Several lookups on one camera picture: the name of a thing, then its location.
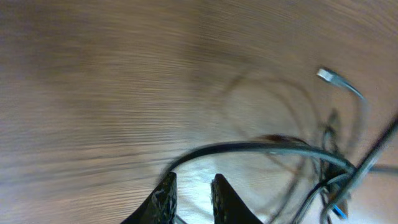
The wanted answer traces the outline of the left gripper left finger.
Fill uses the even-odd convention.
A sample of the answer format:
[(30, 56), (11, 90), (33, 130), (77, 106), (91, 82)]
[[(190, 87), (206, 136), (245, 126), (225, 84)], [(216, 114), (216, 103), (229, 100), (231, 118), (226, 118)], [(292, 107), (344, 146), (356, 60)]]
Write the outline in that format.
[(121, 224), (174, 224), (176, 213), (177, 175), (169, 172)]

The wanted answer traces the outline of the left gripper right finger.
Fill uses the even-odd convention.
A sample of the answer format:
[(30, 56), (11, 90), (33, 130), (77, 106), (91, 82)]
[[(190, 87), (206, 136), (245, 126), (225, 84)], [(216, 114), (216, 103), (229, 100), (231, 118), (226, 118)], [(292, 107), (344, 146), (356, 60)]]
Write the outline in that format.
[(262, 224), (222, 174), (211, 182), (214, 224)]

